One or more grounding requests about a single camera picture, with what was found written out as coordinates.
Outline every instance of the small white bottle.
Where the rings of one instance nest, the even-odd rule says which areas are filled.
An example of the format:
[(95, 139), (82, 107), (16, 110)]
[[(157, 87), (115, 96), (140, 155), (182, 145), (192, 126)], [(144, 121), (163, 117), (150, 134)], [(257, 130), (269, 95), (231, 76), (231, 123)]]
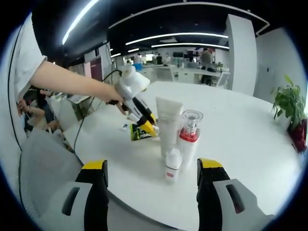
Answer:
[(182, 163), (181, 153), (178, 149), (172, 149), (166, 155), (166, 180), (176, 182), (178, 179), (180, 166)]
[(195, 152), (200, 137), (200, 129), (197, 127), (197, 123), (202, 120), (203, 114), (194, 110), (186, 110), (183, 112), (182, 118), (185, 122), (180, 130), (177, 145), (182, 154), (181, 170), (185, 171), (196, 160)]

